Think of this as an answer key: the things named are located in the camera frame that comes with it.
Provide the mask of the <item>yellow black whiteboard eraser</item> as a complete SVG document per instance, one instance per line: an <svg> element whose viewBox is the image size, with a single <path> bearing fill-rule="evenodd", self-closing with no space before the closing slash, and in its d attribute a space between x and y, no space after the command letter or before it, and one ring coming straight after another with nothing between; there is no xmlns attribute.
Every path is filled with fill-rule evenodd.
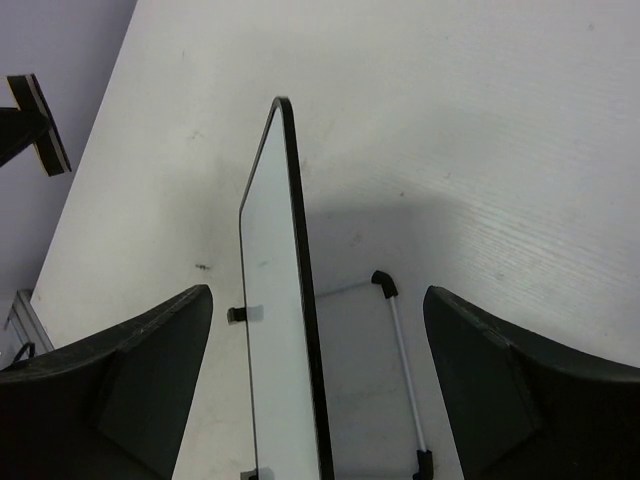
<svg viewBox="0 0 640 480"><path fill-rule="evenodd" d="M66 149L34 73L6 77L16 107L1 108L1 166L33 146L49 177L71 173Z"/></svg>

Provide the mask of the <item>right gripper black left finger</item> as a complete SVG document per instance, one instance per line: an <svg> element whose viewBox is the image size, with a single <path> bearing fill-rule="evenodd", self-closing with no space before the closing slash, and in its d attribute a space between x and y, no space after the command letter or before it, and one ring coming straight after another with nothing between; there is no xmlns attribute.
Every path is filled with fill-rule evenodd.
<svg viewBox="0 0 640 480"><path fill-rule="evenodd" d="M2 478L171 478L212 315L210 288L194 285L2 369Z"/></svg>

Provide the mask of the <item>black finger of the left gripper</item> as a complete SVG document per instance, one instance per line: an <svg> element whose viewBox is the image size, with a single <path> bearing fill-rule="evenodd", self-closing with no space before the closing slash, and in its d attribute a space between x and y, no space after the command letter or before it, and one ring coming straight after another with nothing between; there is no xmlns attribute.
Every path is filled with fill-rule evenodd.
<svg viewBox="0 0 640 480"><path fill-rule="evenodd" d="M48 118L38 111L2 107L0 111L0 166L36 142L49 130Z"/></svg>

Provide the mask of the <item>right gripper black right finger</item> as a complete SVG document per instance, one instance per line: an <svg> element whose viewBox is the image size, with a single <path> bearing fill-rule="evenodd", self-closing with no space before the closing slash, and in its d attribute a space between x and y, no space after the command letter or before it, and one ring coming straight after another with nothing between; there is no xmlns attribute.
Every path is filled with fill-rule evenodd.
<svg viewBox="0 0 640 480"><path fill-rule="evenodd" d="M636 479L639 370L428 288L425 330L467 479Z"/></svg>

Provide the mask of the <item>small black-framed whiteboard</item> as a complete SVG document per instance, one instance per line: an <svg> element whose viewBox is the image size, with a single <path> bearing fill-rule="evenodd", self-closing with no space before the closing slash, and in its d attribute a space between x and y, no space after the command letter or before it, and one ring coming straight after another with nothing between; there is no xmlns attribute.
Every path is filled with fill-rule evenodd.
<svg viewBox="0 0 640 480"><path fill-rule="evenodd" d="M239 209L253 479L429 479L393 278L309 246L294 113L270 108Z"/></svg>

